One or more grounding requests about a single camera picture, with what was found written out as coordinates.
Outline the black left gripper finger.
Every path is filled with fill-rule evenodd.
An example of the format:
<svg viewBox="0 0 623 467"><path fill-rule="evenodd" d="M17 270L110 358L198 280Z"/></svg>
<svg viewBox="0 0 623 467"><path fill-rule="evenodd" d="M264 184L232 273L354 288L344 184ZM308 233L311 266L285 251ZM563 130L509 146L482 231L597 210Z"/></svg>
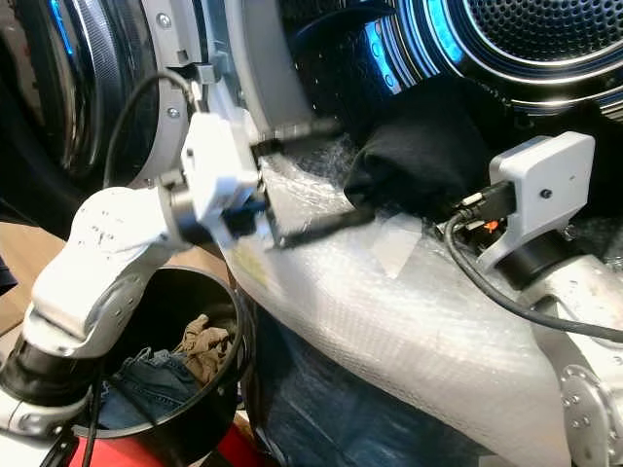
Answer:
<svg viewBox="0 0 623 467"><path fill-rule="evenodd" d="M250 151L254 157L270 156L283 152L286 144L337 137L342 132L343 126L337 119L290 122L261 130L250 143Z"/></svg>
<svg viewBox="0 0 623 467"><path fill-rule="evenodd" d="M286 215L277 219L277 249L293 249L325 239L342 230L365 226L377 217L371 206L353 206L340 212Z"/></svg>

